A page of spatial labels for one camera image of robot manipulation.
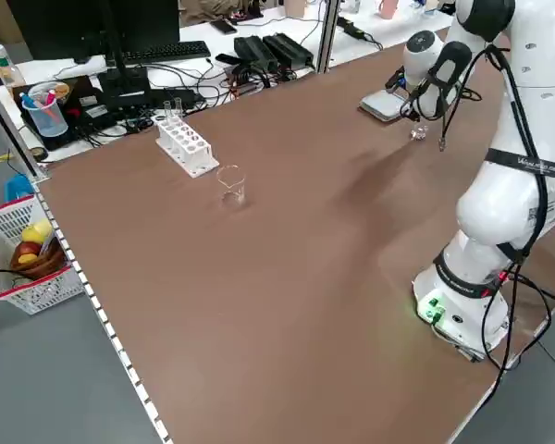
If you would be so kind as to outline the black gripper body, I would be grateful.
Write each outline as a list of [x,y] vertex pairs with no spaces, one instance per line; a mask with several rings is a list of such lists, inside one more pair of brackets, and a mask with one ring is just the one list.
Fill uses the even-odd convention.
[[401,112],[418,112],[419,111],[419,97],[420,97],[420,88],[415,87],[409,93],[408,96],[404,99],[400,111]]

